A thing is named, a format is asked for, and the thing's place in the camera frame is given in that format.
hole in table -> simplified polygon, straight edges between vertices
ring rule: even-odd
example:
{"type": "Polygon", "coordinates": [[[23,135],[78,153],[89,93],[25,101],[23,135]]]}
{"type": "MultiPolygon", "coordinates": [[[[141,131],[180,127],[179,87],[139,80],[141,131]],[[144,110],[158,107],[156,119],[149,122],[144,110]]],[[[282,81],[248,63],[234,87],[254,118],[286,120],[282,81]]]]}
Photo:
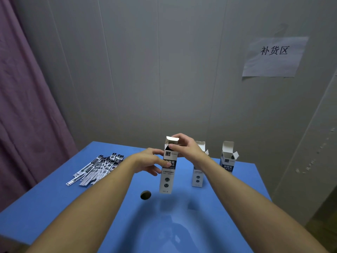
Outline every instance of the hole in table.
{"type": "Polygon", "coordinates": [[[150,191],[144,191],[141,193],[141,199],[147,200],[151,197],[151,192],[150,191]]]}

blue table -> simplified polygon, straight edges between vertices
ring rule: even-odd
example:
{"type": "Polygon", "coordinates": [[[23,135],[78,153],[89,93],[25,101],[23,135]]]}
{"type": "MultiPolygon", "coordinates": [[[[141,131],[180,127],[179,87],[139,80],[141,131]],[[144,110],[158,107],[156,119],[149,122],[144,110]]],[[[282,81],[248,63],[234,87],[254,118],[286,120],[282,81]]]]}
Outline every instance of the blue table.
{"type": "MultiPolygon", "coordinates": [[[[92,142],[0,213],[0,234],[32,244],[55,217],[83,191],[72,175],[100,154],[141,148],[92,142]]],[[[98,252],[252,252],[222,207],[208,180],[192,187],[193,165],[179,158],[171,195],[159,194],[160,176],[135,174],[125,200],[98,252]],[[149,190],[148,200],[140,198],[149,190]]],[[[233,175],[270,199],[254,164],[236,162],[233,175]]]]}

white cardboard box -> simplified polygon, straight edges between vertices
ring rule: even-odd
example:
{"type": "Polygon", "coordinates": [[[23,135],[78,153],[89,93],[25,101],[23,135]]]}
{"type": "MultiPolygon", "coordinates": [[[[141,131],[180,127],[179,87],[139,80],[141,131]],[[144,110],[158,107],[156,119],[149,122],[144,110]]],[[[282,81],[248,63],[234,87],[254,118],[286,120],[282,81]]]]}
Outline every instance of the white cardboard box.
{"type": "Polygon", "coordinates": [[[172,163],[169,168],[162,168],[160,175],[159,192],[162,194],[171,194],[173,187],[174,173],[176,170],[176,163],[178,158],[178,152],[172,151],[169,148],[169,144],[178,144],[179,138],[166,137],[164,157],[165,161],[172,163]]]}
{"type": "Polygon", "coordinates": [[[238,159],[238,152],[233,153],[234,142],[224,141],[222,144],[222,153],[220,166],[229,172],[233,172],[235,161],[238,159]]]}
{"type": "MultiPolygon", "coordinates": [[[[208,155],[208,150],[205,151],[206,142],[196,141],[196,143],[201,148],[201,150],[208,155]]],[[[201,170],[196,169],[196,167],[193,167],[192,186],[193,187],[203,187],[203,181],[204,181],[204,173],[201,170]]]]}

right hand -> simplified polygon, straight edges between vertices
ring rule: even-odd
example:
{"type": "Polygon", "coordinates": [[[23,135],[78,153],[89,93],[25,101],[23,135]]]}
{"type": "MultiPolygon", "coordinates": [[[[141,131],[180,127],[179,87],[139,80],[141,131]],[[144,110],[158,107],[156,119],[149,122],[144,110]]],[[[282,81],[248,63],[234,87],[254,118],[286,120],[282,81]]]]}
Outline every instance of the right hand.
{"type": "Polygon", "coordinates": [[[201,150],[193,138],[182,133],[175,134],[172,137],[179,138],[178,144],[169,144],[168,147],[173,151],[178,152],[178,157],[185,157],[196,167],[199,166],[204,158],[207,158],[207,154],[201,150]]]}

